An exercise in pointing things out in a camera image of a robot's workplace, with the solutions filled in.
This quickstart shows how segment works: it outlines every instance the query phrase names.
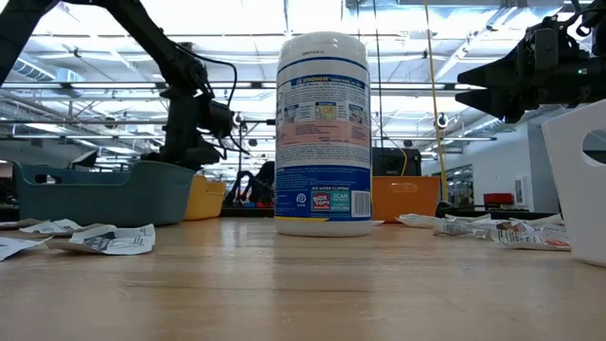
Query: disinfecting wipes canister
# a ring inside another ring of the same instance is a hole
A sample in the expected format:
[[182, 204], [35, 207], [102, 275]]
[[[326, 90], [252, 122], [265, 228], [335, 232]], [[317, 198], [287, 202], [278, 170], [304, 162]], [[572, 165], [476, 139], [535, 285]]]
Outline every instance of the disinfecting wipes canister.
[[359, 236], [371, 228], [370, 81], [365, 46], [309, 33], [280, 52], [276, 107], [276, 228]]

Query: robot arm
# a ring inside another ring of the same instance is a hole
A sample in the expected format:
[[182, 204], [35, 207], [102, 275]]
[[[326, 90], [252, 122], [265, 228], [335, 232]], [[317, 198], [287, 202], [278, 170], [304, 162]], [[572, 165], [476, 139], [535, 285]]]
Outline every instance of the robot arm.
[[[220, 154], [205, 142], [196, 128], [209, 130], [216, 138], [231, 135], [233, 113], [214, 101], [205, 67], [186, 47], [171, 41], [150, 18], [139, 0], [65, 0], [76, 5], [107, 9], [157, 62], [169, 89], [161, 94], [170, 100], [165, 146], [149, 159], [174, 163], [194, 170], [219, 161]], [[9, 0], [0, 14], [0, 84], [40, 19], [57, 0]]]
[[[573, 1], [579, 10], [578, 1]], [[507, 56], [461, 73], [458, 81], [485, 87], [456, 95], [456, 100], [507, 123], [542, 104], [580, 103], [606, 99], [606, 0], [596, 0], [565, 22], [557, 17], [526, 30], [525, 38]], [[593, 30], [592, 53], [582, 50], [567, 29], [582, 15], [577, 31]]]

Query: yellow pole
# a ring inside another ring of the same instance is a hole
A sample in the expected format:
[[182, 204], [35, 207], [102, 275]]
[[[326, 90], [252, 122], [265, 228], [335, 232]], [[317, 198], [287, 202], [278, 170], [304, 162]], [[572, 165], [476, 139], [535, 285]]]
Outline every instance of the yellow pole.
[[448, 184], [446, 183], [446, 166], [440, 131], [437, 127], [436, 76], [434, 73], [434, 50], [432, 49], [432, 32], [429, 25], [429, 0], [425, 0], [425, 19], [427, 20], [427, 45], [429, 46], [429, 67], [432, 76], [432, 94], [434, 97], [434, 128], [436, 129], [437, 155], [439, 157], [440, 177], [442, 179], [442, 200], [448, 201]]

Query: wooden table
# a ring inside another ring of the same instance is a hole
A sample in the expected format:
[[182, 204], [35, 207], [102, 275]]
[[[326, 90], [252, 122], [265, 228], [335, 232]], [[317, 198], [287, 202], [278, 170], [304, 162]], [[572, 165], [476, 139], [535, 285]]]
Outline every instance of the wooden table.
[[2, 340], [606, 340], [606, 269], [382, 225], [277, 235], [271, 219], [156, 229], [134, 257], [0, 263]]

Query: teal plastic bin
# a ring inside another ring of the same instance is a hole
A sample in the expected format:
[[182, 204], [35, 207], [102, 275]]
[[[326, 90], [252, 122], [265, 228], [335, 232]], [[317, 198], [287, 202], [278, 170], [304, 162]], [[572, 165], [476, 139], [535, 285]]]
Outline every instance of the teal plastic bin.
[[[175, 224], [183, 220], [193, 171], [141, 161], [128, 172], [61, 170], [15, 163], [21, 219], [80, 225]], [[54, 179], [54, 184], [45, 183]]]

